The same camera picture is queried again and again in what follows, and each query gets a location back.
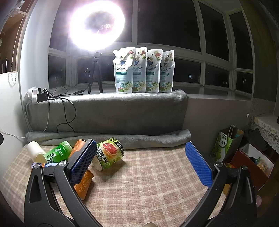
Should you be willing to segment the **white plastic cup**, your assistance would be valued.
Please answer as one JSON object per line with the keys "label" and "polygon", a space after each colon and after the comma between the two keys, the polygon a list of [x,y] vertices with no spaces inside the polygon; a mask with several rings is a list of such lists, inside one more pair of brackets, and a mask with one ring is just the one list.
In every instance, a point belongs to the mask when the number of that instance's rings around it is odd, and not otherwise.
{"label": "white plastic cup", "polygon": [[46,154],[45,151],[35,141],[27,144],[27,153],[34,163],[47,163],[45,157],[43,156]]}

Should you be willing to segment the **orange paper cup front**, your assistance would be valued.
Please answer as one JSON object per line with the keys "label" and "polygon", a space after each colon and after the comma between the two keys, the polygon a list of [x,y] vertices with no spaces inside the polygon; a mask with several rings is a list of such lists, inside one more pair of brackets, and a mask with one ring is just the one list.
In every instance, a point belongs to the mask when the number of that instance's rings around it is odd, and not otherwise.
{"label": "orange paper cup front", "polygon": [[83,178],[81,179],[80,183],[74,185],[74,189],[81,200],[85,199],[93,177],[93,173],[90,170],[87,170],[83,175]]}

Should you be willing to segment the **orange paper cup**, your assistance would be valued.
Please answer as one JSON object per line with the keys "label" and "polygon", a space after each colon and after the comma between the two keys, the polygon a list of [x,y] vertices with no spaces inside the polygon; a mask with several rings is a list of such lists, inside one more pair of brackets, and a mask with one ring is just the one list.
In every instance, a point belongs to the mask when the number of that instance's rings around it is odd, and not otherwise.
{"label": "orange paper cup", "polygon": [[81,200],[85,199],[93,177],[93,173],[90,170],[87,170],[83,175],[83,178],[81,179],[80,183],[74,185],[74,189]]}
{"label": "orange paper cup", "polygon": [[73,147],[69,158],[75,153],[81,150],[81,148],[85,145],[86,141],[85,140],[77,140],[75,143],[75,146]]}

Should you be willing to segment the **orange paper cup rear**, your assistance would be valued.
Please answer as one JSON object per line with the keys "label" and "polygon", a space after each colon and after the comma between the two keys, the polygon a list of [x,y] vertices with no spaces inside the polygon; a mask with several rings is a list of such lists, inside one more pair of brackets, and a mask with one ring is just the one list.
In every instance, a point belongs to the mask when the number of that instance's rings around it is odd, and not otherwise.
{"label": "orange paper cup rear", "polygon": [[86,141],[85,140],[77,140],[75,143],[75,146],[73,147],[69,158],[75,153],[81,150],[81,148],[85,145]]}

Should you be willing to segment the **red cardboard box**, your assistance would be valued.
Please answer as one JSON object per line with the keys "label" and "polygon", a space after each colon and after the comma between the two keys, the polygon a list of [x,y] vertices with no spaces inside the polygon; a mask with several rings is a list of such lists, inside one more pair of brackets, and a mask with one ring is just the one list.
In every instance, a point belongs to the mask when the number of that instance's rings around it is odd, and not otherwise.
{"label": "red cardboard box", "polygon": [[257,191],[268,181],[274,167],[274,163],[250,143],[236,151],[231,164],[236,168],[241,166],[248,167],[252,182]]}

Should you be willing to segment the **rolled grey blanket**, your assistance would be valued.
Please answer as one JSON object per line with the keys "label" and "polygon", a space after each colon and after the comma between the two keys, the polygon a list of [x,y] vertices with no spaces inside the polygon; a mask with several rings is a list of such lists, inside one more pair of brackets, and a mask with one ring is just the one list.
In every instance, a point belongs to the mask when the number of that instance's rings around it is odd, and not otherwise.
{"label": "rolled grey blanket", "polygon": [[96,143],[109,138],[117,139],[125,150],[141,148],[169,148],[187,143],[191,140],[188,129],[178,130],[162,135],[113,135],[113,134],[90,134],[82,132],[40,132],[32,131],[26,134],[28,142],[35,141],[40,145],[54,146],[67,141],[74,146],[77,140],[93,139]]}

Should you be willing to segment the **green paper shopping bag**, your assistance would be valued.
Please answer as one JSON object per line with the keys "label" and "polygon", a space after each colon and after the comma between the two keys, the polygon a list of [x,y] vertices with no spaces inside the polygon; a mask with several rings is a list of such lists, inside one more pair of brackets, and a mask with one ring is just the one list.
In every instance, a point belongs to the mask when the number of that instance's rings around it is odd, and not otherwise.
{"label": "green paper shopping bag", "polygon": [[210,157],[222,163],[230,162],[236,153],[244,132],[236,126],[220,130]]}

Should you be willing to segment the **plaid pink table cover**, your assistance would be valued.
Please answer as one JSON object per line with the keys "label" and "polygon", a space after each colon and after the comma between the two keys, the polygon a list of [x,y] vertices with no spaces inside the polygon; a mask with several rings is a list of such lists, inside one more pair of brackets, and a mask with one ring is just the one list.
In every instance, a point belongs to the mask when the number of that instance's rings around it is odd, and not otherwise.
{"label": "plaid pink table cover", "polygon": [[[1,179],[7,202],[1,226],[20,226],[32,160],[27,146]],[[180,226],[207,191],[188,158],[185,145],[174,148],[126,150],[105,171],[88,168],[94,177],[84,204],[102,226]]]}

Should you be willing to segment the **white lace cloth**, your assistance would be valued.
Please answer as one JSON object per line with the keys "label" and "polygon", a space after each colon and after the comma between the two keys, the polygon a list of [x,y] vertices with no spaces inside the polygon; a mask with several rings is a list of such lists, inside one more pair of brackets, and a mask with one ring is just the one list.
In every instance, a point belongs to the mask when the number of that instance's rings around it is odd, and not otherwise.
{"label": "white lace cloth", "polygon": [[277,117],[271,113],[255,116],[251,123],[252,129],[258,129],[263,139],[278,153]]}

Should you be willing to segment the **black power adapter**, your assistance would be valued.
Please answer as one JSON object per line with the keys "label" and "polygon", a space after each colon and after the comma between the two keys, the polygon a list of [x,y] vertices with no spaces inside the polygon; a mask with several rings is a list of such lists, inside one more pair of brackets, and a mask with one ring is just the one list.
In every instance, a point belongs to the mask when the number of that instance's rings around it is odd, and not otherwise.
{"label": "black power adapter", "polygon": [[37,103],[48,101],[49,100],[49,93],[46,89],[42,90],[42,88],[38,88],[37,94]]}

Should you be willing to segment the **white power strip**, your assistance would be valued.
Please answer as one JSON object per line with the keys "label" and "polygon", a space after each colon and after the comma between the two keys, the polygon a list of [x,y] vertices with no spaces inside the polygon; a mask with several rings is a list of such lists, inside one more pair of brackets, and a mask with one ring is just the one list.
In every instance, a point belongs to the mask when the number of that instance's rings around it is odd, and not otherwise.
{"label": "white power strip", "polygon": [[27,97],[28,99],[32,100],[32,103],[38,104],[38,98],[37,98],[38,94],[39,94],[39,88],[32,87],[28,90]]}

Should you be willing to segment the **grey blanket on sill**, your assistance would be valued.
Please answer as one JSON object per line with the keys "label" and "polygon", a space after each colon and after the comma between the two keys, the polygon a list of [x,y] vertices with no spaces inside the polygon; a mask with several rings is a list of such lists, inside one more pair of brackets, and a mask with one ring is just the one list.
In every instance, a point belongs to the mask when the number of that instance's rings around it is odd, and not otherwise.
{"label": "grey blanket on sill", "polygon": [[33,131],[161,135],[183,128],[187,95],[171,93],[97,94],[29,103]]}

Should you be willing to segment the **white refill pouch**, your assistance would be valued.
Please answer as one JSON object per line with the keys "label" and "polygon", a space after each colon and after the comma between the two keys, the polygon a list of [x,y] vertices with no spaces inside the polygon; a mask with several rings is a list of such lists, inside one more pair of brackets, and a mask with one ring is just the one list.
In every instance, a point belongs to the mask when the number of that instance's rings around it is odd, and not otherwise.
{"label": "white refill pouch", "polygon": [[116,93],[132,93],[135,47],[114,50],[113,66]]}
{"label": "white refill pouch", "polygon": [[147,72],[147,47],[136,49],[133,71],[133,93],[145,93],[146,91],[146,72]]}
{"label": "white refill pouch", "polygon": [[163,52],[160,67],[159,91],[162,93],[171,93],[173,89],[175,71],[174,50]]}
{"label": "white refill pouch", "polygon": [[162,49],[148,50],[148,62],[146,73],[146,92],[158,93],[160,81],[160,67],[163,56]]}

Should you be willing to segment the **black light tripod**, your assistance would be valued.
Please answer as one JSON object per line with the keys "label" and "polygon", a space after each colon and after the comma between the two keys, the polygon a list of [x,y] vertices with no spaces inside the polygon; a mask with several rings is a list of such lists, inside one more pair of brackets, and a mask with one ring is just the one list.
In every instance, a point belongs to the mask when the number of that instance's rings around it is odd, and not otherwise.
{"label": "black light tripod", "polygon": [[95,52],[94,57],[92,58],[91,68],[90,69],[86,68],[86,70],[84,71],[85,76],[88,78],[88,94],[91,93],[94,79],[97,79],[100,94],[103,93],[101,64],[100,64],[101,55],[102,55],[101,53]]}

